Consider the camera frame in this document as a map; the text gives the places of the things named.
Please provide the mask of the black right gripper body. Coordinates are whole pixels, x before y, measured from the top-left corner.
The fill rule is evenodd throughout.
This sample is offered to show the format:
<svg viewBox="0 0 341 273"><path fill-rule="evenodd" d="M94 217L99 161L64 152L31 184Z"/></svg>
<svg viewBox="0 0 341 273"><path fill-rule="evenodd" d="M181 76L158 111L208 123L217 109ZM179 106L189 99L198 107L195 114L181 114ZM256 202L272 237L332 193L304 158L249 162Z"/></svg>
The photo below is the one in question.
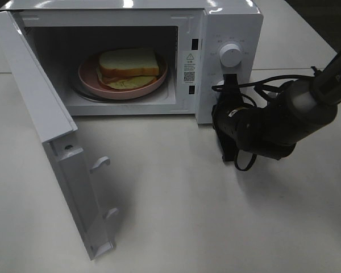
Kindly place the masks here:
<svg viewBox="0 0 341 273"><path fill-rule="evenodd" d="M270 141L267 132L270 129L270 117L264 108L247 104L240 91L224 93L213 86L212 90L219 93L217 104L212 110L213 126L230 136L238 150L257 155L270 154Z"/></svg>

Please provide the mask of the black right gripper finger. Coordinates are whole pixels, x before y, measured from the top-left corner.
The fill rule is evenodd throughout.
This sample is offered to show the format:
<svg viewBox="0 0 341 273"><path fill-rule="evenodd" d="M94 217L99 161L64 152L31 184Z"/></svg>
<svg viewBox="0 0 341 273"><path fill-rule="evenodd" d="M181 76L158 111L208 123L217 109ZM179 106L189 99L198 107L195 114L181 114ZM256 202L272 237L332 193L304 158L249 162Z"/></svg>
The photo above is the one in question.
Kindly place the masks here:
<svg viewBox="0 0 341 273"><path fill-rule="evenodd" d="M239 92L239 83L237 74L224 74L223 75L223 92L224 93L237 93Z"/></svg>
<svg viewBox="0 0 341 273"><path fill-rule="evenodd" d="M235 141L221 131L221 129L217 126L214 127L217 143L221 150L222 160L224 162L234 162L236 158L236 153L238 152L238 148L236 146Z"/></svg>

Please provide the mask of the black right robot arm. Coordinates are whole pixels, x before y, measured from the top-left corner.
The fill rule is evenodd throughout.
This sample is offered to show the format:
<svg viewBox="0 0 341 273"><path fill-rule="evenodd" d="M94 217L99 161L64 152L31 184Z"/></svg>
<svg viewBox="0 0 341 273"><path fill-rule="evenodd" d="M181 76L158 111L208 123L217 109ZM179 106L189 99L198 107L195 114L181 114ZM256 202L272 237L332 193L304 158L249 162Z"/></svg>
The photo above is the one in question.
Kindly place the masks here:
<svg viewBox="0 0 341 273"><path fill-rule="evenodd" d="M224 162L238 165L240 151L280 160L297 142L330 124L341 103L341 50L324 70L313 76L279 75L247 84L225 74L211 111L212 125Z"/></svg>

